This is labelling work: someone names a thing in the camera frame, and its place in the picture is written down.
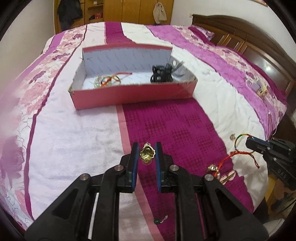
picture frame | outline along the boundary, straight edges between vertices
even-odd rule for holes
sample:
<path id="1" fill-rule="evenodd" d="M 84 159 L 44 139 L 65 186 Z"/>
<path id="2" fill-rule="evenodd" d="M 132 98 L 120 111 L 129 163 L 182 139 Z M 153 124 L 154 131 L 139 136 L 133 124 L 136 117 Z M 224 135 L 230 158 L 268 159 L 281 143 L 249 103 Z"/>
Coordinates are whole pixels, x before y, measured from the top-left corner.
<path id="1" fill-rule="evenodd" d="M 264 2 L 264 0 L 251 0 L 251 1 L 254 1 L 254 2 L 260 3 L 260 4 L 264 5 L 264 6 L 267 6 L 267 3 Z"/>

cardboard box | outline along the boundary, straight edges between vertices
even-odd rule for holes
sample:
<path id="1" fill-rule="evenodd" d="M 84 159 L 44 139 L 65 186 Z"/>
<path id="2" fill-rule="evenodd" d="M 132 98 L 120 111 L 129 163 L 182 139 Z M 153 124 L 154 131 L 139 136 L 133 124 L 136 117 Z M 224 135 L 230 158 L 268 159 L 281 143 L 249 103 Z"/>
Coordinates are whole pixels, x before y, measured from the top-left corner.
<path id="1" fill-rule="evenodd" d="M 173 82 L 151 83 L 153 65 L 177 65 L 171 56 L 172 48 L 136 43 L 107 44 L 82 49 L 83 60 L 76 70 L 69 88 L 77 110 L 116 104 L 136 103 L 162 99 L 185 99 L 192 97 L 197 78 L 183 65 L 176 71 L 182 77 Z M 94 87 L 98 76 L 117 72 L 132 72 L 119 75 L 121 83 Z"/>

green bead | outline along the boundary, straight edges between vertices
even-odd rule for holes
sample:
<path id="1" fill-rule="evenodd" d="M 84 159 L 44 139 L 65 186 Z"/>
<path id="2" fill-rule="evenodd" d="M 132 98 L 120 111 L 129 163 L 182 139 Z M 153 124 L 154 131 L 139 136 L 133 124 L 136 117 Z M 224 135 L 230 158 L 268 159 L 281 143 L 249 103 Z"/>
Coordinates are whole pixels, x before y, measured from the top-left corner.
<path id="1" fill-rule="evenodd" d="M 153 221 L 156 225 L 160 224 L 160 220 L 158 218 L 154 219 Z"/>

bed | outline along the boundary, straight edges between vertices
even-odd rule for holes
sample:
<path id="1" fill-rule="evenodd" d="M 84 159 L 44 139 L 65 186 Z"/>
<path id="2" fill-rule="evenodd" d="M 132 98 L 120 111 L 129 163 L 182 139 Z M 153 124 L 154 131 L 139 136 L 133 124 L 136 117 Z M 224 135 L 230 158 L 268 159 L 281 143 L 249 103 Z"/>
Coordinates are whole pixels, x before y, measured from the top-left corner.
<path id="1" fill-rule="evenodd" d="M 286 112 L 296 64 L 240 19 L 194 15 L 193 24 L 214 32 L 214 38 L 209 41 L 194 26 L 105 22 L 67 30 L 49 39 L 8 87 L 1 97 L 0 201 L 22 229 L 80 174 L 97 175 L 118 164 L 133 142 L 161 141 L 176 164 L 204 175 L 234 150 L 232 135 L 271 136 Z M 67 90 L 81 48 L 131 40 L 173 47 L 172 56 L 198 78 L 193 98 L 76 111 Z M 246 77 L 265 83 L 265 98 L 246 85 Z M 240 150 L 247 150 L 244 141 Z M 268 185 L 266 163 L 254 156 L 259 169 L 249 156 L 236 155 L 221 170 L 223 175 L 236 171 L 225 186 L 251 212 Z M 166 215 L 161 225 L 153 223 Z M 157 193 L 154 164 L 139 165 L 135 193 L 120 196 L 119 217 L 121 240 L 131 240 L 130 233 L 133 240 L 174 239 L 174 197 Z"/>

beige bag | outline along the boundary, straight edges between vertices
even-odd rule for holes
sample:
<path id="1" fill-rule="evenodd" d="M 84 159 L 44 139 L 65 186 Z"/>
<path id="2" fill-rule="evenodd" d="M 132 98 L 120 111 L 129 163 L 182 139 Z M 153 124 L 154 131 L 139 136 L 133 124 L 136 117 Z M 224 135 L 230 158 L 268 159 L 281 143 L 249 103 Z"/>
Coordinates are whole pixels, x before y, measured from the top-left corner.
<path id="1" fill-rule="evenodd" d="M 163 7 L 163 4 L 161 2 L 158 2 L 155 4 L 154 10 L 153 10 L 153 17 L 157 24 L 160 24 L 160 21 L 166 21 L 166 14 L 165 14 L 165 8 Z"/>

